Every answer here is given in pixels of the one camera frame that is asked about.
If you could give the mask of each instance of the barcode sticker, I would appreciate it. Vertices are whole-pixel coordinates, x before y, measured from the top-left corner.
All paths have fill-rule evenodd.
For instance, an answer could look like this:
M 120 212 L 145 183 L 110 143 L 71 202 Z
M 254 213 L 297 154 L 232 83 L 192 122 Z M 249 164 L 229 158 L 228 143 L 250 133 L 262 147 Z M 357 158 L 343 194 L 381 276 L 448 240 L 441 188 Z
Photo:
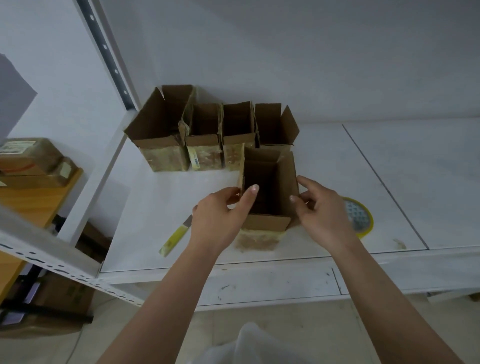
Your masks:
M 36 140 L 11 140 L 0 147 L 0 154 L 22 154 L 35 143 Z
M 188 154 L 190 155 L 190 162 L 192 162 L 193 169 L 199 170 L 200 162 L 198 161 L 197 152 L 195 151 L 194 148 L 191 148 L 191 147 L 187 147 L 187 148 L 188 148 Z
M 61 169 L 60 169 L 60 176 L 63 178 L 68 178 L 70 176 L 70 172 L 72 171 L 72 167 L 67 162 L 64 162 Z

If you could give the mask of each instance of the left arm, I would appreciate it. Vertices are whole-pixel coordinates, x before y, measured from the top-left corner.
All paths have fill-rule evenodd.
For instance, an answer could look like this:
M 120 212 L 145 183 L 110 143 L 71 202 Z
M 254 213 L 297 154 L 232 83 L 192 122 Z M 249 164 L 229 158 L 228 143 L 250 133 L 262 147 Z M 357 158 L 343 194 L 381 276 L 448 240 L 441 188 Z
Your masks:
M 210 194 L 193 209 L 192 237 L 155 291 L 99 359 L 105 363 L 175 363 L 205 282 L 237 236 L 258 186 Z M 237 203 L 233 210 L 227 205 Z

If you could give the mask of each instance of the brown cardboard box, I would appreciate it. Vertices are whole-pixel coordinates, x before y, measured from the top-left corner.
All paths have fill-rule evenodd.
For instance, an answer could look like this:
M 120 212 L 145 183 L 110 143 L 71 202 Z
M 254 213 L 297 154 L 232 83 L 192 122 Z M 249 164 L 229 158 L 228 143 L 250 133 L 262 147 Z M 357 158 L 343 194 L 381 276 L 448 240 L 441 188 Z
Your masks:
M 193 170 L 220 170 L 222 166 L 221 104 L 193 106 L 192 126 L 187 148 Z
M 188 170 L 185 138 L 192 122 L 192 85 L 155 88 L 125 134 L 140 149 L 154 172 Z
M 0 173 L 0 188 L 7 187 L 17 190 L 26 188 L 56 188 L 65 187 L 78 167 L 70 158 L 63 157 L 50 174 L 38 176 L 6 176 Z
M 48 272 L 32 303 L 78 314 L 87 314 L 95 290 L 68 278 Z M 78 332 L 82 323 L 62 319 L 25 315 L 19 324 L 0 326 L 0 338 L 30 339 L 40 336 Z
M 237 239 L 240 249 L 271 250 L 296 218 L 290 196 L 299 187 L 292 152 L 244 148 L 240 163 L 242 193 L 260 186 L 257 199 Z
M 6 176 L 46 175 L 62 157 L 47 138 L 7 139 L 0 147 L 0 170 Z
M 239 170 L 242 145 L 256 147 L 257 125 L 253 104 L 242 102 L 223 106 L 223 153 L 229 170 Z
M 282 104 L 255 105 L 260 148 L 290 150 L 300 130 L 288 106 L 281 112 Z

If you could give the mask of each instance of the human arm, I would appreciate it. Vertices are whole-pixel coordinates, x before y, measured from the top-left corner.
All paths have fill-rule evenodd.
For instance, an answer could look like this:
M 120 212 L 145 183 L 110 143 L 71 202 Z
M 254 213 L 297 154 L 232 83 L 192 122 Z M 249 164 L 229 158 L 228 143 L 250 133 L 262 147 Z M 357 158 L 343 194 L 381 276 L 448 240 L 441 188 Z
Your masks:
M 382 363 L 462 363 L 357 238 L 335 191 L 299 176 L 291 197 L 308 234 L 337 264 Z
M 237 187 L 210 194 L 193 209 L 192 237 L 167 275 L 99 359 L 99 364 L 175 363 L 205 282 L 237 236 L 258 194 Z M 227 205 L 237 203 L 233 210 Z

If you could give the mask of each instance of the left hand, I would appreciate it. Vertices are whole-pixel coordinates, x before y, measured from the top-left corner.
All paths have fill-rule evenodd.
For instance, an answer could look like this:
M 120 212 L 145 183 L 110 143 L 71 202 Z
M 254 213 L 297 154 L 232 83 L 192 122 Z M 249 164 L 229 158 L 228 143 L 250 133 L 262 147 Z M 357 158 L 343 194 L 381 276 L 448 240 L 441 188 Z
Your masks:
M 209 194 L 193 208 L 189 247 L 220 255 L 237 236 L 257 198 L 254 184 L 240 198 L 240 188 L 227 187 Z M 237 204 L 230 210 L 227 206 Z

